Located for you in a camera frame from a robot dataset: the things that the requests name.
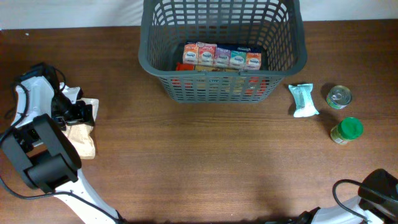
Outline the beige paper bag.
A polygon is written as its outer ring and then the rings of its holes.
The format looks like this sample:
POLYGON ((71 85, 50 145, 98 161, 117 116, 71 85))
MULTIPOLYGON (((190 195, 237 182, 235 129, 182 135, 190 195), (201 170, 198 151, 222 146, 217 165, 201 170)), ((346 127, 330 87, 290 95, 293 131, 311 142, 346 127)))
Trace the beige paper bag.
MULTIPOLYGON (((99 99, 95 98, 82 98, 77 101, 84 101, 87 105, 93 106, 93 120, 96 121, 99 99)), ((95 142, 90 136, 94 126, 89 124, 78 124, 73 126, 67 126, 66 131, 62 133, 67 137, 67 139, 75 147, 79 157, 81 159, 94 159, 96 155, 95 142)))

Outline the multicolour tissue multipack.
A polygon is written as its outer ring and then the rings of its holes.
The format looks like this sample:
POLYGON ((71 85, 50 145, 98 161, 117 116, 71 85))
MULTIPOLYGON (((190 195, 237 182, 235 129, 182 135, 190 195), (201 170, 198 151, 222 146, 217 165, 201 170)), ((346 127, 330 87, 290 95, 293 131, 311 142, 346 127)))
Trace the multicolour tissue multipack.
POLYGON ((216 68, 259 70, 262 67, 262 50, 238 44, 209 44, 186 42, 182 63, 216 68))

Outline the grey plastic shopping basket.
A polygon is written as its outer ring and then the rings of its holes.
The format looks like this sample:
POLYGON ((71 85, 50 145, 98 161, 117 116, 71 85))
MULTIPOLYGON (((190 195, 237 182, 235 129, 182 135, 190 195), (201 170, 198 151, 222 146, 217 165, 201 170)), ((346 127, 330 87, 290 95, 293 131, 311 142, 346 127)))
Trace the grey plastic shopping basket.
POLYGON ((257 103, 307 61, 299 0, 143 6, 139 62, 177 102, 257 103))

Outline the orange spaghetti packet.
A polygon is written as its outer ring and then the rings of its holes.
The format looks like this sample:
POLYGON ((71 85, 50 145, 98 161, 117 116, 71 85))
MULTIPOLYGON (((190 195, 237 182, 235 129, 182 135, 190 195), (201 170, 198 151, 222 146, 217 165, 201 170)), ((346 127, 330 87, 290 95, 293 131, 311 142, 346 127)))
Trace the orange spaghetti packet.
MULTIPOLYGON (((235 69, 229 68, 216 68, 202 65, 191 65, 177 62, 176 71, 199 71, 199 72, 237 72, 235 69)), ((246 83, 246 77, 238 77, 233 83, 233 77, 213 77, 208 80, 208 86, 210 88, 210 95, 215 96, 219 91, 223 97, 226 97, 229 92, 232 92, 233 96, 239 96, 243 91, 243 87, 246 83)), ((243 96, 252 96, 254 90, 257 91, 256 96, 261 96, 266 91, 267 80, 263 80, 259 87, 259 77, 250 77, 247 81, 247 87, 244 91, 243 96)))

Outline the teal white wipes packet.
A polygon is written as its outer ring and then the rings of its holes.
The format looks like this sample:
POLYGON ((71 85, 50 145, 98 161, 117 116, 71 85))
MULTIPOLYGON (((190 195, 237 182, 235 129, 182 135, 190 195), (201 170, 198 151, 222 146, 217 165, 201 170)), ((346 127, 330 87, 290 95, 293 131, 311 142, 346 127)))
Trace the teal white wipes packet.
POLYGON ((293 114, 294 118, 306 118, 319 114, 311 96, 311 92, 313 90, 312 83, 296 86, 289 85, 288 88, 295 100, 296 110, 293 114))

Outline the silver top tin can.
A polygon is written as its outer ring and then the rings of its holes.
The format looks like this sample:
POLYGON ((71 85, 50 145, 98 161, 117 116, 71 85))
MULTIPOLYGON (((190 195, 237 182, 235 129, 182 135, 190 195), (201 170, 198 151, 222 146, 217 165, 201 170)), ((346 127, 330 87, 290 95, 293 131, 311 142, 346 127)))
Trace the silver top tin can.
POLYGON ((334 109, 341 110, 348 106, 353 99, 352 92, 343 85, 334 86, 326 97, 326 102, 334 109))

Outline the green lid jar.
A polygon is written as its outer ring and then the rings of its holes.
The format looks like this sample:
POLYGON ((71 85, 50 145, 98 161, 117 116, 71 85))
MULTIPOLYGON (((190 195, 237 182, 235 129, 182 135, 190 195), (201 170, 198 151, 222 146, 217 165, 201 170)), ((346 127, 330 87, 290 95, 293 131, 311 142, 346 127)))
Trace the green lid jar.
POLYGON ((330 131, 331 139, 337 144, 347 144, 359 138, 364 131, 362 122, 354 117, 347 117, 330 131))

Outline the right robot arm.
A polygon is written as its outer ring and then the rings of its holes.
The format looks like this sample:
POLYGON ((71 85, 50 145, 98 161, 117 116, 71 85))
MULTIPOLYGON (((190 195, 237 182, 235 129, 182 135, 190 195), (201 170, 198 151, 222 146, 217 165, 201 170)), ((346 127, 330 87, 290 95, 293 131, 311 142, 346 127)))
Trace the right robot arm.
POLYGON ((387 224, 397 223, 397 178, 384 169, 376 169, 362 182, 337 181, 332 187, 336 205, 303 212, 289 223, 304 224, 387 224), (341 202, 336 190, 341 184, 358 187, 357 196, 341 202))

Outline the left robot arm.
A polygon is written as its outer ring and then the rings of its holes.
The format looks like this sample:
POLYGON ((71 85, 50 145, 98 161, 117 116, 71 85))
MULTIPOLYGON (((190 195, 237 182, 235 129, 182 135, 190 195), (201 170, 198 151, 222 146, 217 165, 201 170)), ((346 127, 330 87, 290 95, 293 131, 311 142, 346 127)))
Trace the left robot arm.
POLYGON ((63 73, 46 63, 16 78, 15 117, 1 136, 1 149, 24 183, 40 189, 40 198, 56 197, 85 223, 124 223, 86 180, 82 159, 95 156, 90 136, 97 99, 70 88, 63 73))

